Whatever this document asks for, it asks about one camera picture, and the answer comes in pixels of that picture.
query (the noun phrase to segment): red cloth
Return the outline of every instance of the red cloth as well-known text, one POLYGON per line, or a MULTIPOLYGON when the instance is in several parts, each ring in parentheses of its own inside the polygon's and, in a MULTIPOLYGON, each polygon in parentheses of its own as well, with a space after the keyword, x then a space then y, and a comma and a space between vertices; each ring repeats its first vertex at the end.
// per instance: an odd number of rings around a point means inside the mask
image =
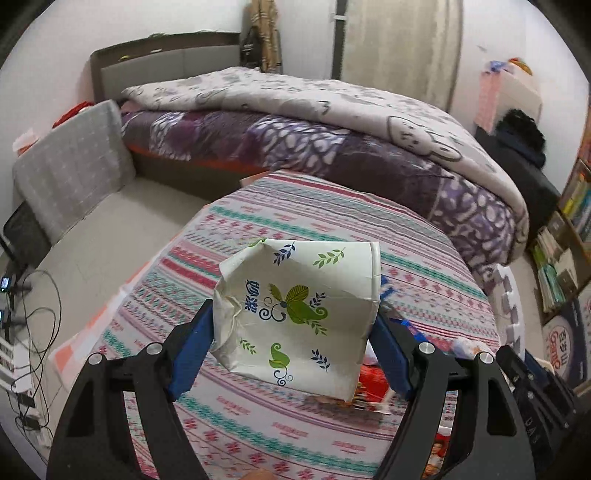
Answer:
POLYGON ((359 382, 365 387, 367 401, 381 402, 388 391, 388 380, 380 367, 361 366, 359 382))
POLYGON ((92 103, 92 102, 82 102, 82 103, 79 103, 72 110, 64 113, 64 115, 62 115, 60 117, 60 119, 56 123, 53 124, 53 127, 52 128, 55 128, 58 125, 61 125, 66 120, 69 120, 73 116, 78 115, 78 113, 80 113, 80 110, 82 110, 83 108, 86 108, 87 106, 93 106, 93 105, 94 105, 94 103, 92 103))

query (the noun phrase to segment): bed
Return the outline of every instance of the bed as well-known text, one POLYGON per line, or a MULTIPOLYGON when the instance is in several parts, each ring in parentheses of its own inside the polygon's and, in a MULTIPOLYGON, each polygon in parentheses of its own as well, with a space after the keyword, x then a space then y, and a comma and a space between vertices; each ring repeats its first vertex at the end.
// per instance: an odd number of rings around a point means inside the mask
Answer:
MULTIPOLYGON (((125 87, 182 78, 186 65, 195 64, 193 55, 201 70, 189 74, 233 67, 238 36, 170 35, 98 51, 91 61, 96 99, 122 100, 117 92, 125 87), (171 73, 162 77, 163 72, 171 73)), ((485 284, 491 262, 507 262, 519 253, 527 211, 517 214, 499 196, 425 156, 351 129, 264 112, 209 109, 142 110, 124 113, 122 120, 139 176, 214 201, 146 265, 91 351, 116 358, 162 341, 211 295, 219 262, 257 238, 379 240, 382 298, 446 351, 460 336, 498 348, 493 312, 475 273, 485 284), (248 146, 251 135, 265 138, 269 128, 285 128, 290 121, 312 143, 319 139, 314 135, 340 135, 336 145, 348 147, 334 151, 332 163, 345 168, 310 171, 308 161, 281 161, 281 150, 269 161, 260 151, 272 149, 252 143, 250 153, 236 153, 248 146), (187 141, 183 128, 202 136, 187 141), (154 132, 160 144, 153 141, 154 132), (376 166, 379 175, 372 172, 376 166), (356 168, 361 174, 355 174, 356 168), (239 188, 239 179, 265 170, 277 171, 239 188), (466 202, 465 215, 443 213, 445 202, 454 212, 466 202), (489 249, 497 256, 476 248, 499 237, 502 248, 489 249)), ((87 320, 76 319, 78 331, 87 320)), ((64 358, 54 356, 58 372, 60 362, 64 358)), ((154 475, 134 400, 126 402, 138 463, 154 475)), ((51 408, 55 425, 60 402, 51 408)), ((212 478, 239 478, 260 467, 294 480, 370 478, 404 410, 405 402, 396 397, 390 416, 322 405, 305 394, 232 375, 212 357, 194 388, 177 402, 179 418, 212 478)), ((442 422, 450 424, 453 415, 450 394, 442 422)))

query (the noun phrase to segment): paper bag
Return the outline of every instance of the paper bag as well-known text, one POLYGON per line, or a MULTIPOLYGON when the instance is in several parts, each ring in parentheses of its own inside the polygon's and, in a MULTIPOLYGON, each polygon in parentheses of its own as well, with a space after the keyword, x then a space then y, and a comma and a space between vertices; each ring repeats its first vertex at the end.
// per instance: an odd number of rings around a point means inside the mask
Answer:
POLYGON ((222 365, 352 400, 378 312, 379 243, 265 239, 220 272, 212 354, 222 365))

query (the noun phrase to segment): pink patterned bedsheet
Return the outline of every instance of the pink patterned bedsheet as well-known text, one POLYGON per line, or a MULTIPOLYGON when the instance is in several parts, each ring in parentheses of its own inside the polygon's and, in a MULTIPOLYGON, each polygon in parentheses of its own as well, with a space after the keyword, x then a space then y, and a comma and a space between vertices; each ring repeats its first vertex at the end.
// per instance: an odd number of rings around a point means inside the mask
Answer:
MULTIPOLYGON (((255 238, 379 241, 382 295, 436 345, 454 338, 499 346, 489 303, 450 240, 396 203, 303 174, 281 171, 205 207, 145 273, 95 351, 133 355, 162 342, 210 297, 218 264, 255 238)), ((126 396, 142 470, 157 476, 135 401, 126 396)), ((392 415, 322 405, 309 395, 227 372, 208 356, 179 419, 212 479, 265 468, 293 480, 371 478, 400 424, 392 415)), ((442 421, 454 415, 448 396, 442 421)))

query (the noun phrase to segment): black cable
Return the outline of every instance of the black cable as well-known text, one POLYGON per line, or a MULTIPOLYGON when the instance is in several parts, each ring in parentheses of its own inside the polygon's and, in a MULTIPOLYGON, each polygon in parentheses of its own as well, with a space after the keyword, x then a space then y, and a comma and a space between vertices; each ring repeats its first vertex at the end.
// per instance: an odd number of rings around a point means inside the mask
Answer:
MULTIPOLYGON (((26 373, 16 379, 13 380, 11 387, 21 378, 26 377, 27 375, 34 375, 35 378, 37 379, 37 386, 33 392, 33 398, 37 395, 37 392, 39 390, 41 390, 41 396, 43 398, 44 404, 45 404, 45 408, 46 408, 46 414, 47 414, 47 420, 43 425, 40 425, 40 430, 41 429, 47 429, 51 435, 51 438, 53 440, 53 432, 51 431, 51 429, 48 427, 49 422, 50 422, 50 413, 49 413, 49 407, 47 405, 47 399, 45 396, 45 392, 43 391, 43 386, 41 385, 41 380, 43 379, 43 360, 45 360, 45 357, 47 355, 47 352, 50 350, 50 348, 53 346, 53 344, 55 343, 57 336, 59 335, 60 332, 60 328, 61 328, 61 315, 62 315, 62 305, 61 305, 61 295, 60 295, 60 290, 57 287, 57 284, 55 282, 55 280, 53 279, 53 277, 51 276, 51 274, 46 271, 46 270, 34 270, 30 273, 28 273, 23 279, 22 281, 24 282, 28 277, 30 277, 31 275, 35 274, 35 273, 41 273, 46 275, 51 283, 53 284, 54 288, 56 289, 56 294, 57 294, 57 300, 59 303, 59 315, 56 315, 55 311, 49 307, 38 307, 35 310, 33 310, 31 313, 27 314, 27 305, 25 302, 25 296, 24 296, 24 292, 21 292, 21 301, 22 301, 22 308, 23 308, 23 312, 25 315, 25 325, 27 327, 27 332, 29 335, 29 339, 31 341, 31 344, 33 345, 33 348, 35 349, 35 353, 37 354, 38 358, 39 358, 39 364, 31 370, 30 373, 26 373), (29 319, 34 316, 35 314, 37 314, 38 312, 50 312, 51 314, 53 314, 53 326, 51 328, 51 335, 50 335, 50 339, 49 342, 47 344, 47 346, 43 349, 43 350, 39 350, 39 348, 37 347, 37 345, 35 344, 35 342, 33 341, 33 337, 31 335, 31 330, 29 328, 29 324, 28 321, 29 319), (37 375, 37 370, 41 370, 39 376, 37 375)), ((21 411, 21 406, 20 403, 18 403, 18 412, 13 408, 12 406, 12 401, 10 398, 10 393, 7 392, 8 395, 8 401, 10 403, 10 407, 12 409, 12 411, 14 413, 16 413, 18 416, 16 416, 14 418, 14 422, 15 425, 17 426, 17 429, 19 431, 21 431, 22 429, 22 435, 26 438, 27 442, 29 443, 29 445, 31 445, 31 447, 33 447, 33 449, 37 452, 37 455, 41 458, 41 460, 43 461, 43 463, 47 464, 46 460, 43 458, 43 455, 37 450, 37 448, 33 445, 33 443, 30 441, 30 439, 27 436, 27 431, 33 431, 34 429, 26 429, 24 424, 23 424, 23 418, 25 418, 29 412, 30 406, 27 406, 25 412, 23 413, 21 411), (18 420, 21 420, 21 427, 19 428, 18 425, 18 420)))

